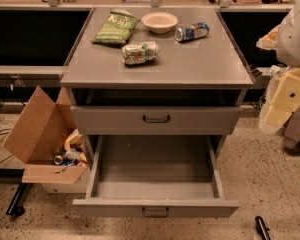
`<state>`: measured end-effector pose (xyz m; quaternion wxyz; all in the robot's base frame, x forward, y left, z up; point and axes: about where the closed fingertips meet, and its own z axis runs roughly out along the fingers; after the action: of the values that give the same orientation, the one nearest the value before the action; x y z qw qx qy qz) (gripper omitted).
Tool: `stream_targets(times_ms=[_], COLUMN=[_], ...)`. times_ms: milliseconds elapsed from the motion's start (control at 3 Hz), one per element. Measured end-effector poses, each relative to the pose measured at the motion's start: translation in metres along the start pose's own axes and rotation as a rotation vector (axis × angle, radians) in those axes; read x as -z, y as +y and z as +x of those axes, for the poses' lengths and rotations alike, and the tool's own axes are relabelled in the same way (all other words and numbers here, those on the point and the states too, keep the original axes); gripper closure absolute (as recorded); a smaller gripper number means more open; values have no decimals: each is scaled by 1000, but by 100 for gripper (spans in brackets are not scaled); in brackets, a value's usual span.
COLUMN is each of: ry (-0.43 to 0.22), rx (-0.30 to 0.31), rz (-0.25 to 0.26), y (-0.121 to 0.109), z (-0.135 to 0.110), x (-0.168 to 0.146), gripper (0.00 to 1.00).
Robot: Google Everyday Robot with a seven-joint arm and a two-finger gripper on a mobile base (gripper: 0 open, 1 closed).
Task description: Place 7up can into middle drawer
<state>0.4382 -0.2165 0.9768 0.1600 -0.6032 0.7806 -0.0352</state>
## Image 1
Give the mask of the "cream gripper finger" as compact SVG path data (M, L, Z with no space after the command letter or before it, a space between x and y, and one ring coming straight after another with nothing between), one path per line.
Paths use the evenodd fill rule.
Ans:
M291 115L291 111L265 103L259 114L258 128L265 134L275 134L283 127Z
M300 106L300 68L284 73L271 101L272 105L287 112Z

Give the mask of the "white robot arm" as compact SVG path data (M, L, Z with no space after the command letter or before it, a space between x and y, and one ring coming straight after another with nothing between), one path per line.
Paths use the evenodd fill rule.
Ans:
M277 60L285 65L272 68L259 129L268 134L284 129L284 147L300 150L300 0L256 46L275 51Z

